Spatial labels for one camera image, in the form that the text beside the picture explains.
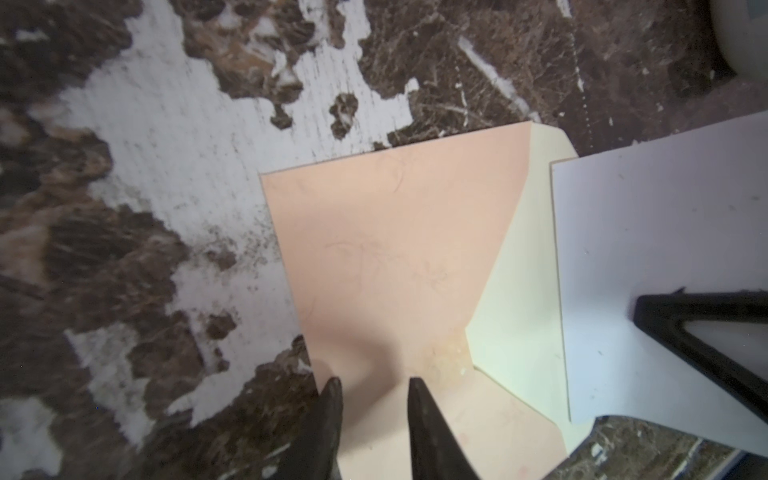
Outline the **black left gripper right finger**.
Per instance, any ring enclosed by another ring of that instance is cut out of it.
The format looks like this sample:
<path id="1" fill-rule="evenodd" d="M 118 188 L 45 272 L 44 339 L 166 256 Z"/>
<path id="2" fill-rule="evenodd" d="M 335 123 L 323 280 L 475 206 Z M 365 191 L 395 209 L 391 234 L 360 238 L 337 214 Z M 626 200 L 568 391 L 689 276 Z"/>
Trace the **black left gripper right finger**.
<path id="1" fill-rule="evenodd" d="M 409 379 L 407 419 L 413 479 L 479 479 L 420 377 Z"/>

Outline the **white letter paper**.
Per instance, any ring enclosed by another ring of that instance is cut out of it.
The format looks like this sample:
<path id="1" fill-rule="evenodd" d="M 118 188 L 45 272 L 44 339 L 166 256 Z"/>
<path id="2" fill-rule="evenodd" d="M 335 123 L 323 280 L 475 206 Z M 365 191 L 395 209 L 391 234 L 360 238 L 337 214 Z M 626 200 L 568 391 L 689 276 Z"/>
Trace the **white letter paper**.
<path id="1" fill-rule="evenodd" d="M 569 413 L 625 416 L 757 455 L 767 426 L 636 328 L 635 300 L 767 286 L 767 116 L 551 167 Z"/>

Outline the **peach pink envelope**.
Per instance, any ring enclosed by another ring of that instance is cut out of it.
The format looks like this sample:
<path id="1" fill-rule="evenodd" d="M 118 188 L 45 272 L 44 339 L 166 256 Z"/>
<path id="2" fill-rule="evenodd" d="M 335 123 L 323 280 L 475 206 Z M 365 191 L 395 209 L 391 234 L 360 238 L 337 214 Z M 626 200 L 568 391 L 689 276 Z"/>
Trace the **peach pink envelope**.
<path id="1" fill-rule="evenodd" d="M 568 409 L 550 177 L 575 157 L 525 122 L 263 176 L 316 383 L 343 388 L 343 478 L 410 477 L 413 377 L 483 479 L 544 478 L 589 434 Z"/>

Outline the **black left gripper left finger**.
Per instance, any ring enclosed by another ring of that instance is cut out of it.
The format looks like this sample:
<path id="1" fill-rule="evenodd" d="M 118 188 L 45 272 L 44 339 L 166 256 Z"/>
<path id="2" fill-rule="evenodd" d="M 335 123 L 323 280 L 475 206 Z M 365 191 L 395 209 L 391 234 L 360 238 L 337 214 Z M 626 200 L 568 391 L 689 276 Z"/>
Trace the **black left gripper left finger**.
<path id="1" fill-rule="evenodd" d="M 273 479 L 327 480 L 334 477 L 343 419 L 343 390 L 331 377 L 311 406 Z"/>

